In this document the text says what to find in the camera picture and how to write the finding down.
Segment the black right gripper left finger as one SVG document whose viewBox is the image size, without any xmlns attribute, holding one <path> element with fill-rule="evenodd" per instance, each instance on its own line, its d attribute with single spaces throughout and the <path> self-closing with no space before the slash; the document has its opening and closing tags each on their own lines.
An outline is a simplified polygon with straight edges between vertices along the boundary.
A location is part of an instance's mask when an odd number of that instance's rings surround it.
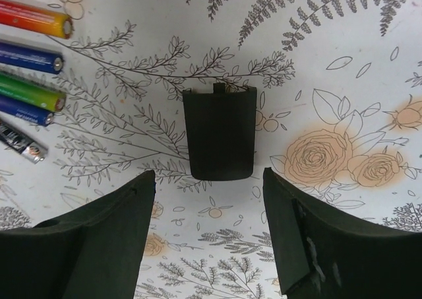
<svg viewBox="0 0 422 299">
<path fill-rule="evenodd" d="M 133 298 L 155 173 L 33 228 L 1 231 L 2 298 Z"/>
</svg>

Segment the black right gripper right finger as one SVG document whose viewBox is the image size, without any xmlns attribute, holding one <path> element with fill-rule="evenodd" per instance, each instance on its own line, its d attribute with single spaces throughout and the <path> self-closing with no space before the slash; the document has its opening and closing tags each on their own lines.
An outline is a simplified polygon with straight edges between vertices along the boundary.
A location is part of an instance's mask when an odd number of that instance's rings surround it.
<svg viewBox="0 0 422 299">
<path fill-rule="evenodd" d="M 302 192 L 271 168 L 263 197 L 288 298 L 420 298 L 421 235 L 374 224 Z"/>
</svg>

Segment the black battery cover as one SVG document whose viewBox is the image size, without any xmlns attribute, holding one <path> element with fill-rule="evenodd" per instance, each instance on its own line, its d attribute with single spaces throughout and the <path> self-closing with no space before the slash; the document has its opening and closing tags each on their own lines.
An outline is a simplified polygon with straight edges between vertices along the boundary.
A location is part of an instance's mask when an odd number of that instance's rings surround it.
<svg viewBox="0 0 422 299">
<path fill-rule="evenodd" d="M 257 89 L 228 92 L 184 90 L 183 110 L 191 175 L 224 182 L 250 177 L 254 170 Z"/>
</svg>

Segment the red orange battery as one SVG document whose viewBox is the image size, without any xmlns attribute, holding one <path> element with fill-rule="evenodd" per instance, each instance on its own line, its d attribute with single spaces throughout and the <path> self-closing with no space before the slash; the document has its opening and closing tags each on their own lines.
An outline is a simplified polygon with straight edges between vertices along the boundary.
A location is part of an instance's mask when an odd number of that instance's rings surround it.
<svg viewBox="0 0 422 299">
<path fill-rule="evenodd" d="M 62 39 L 73 35 L 70 15 L 16 1 L 1 0 L 1 24 Z"/>
</svg>

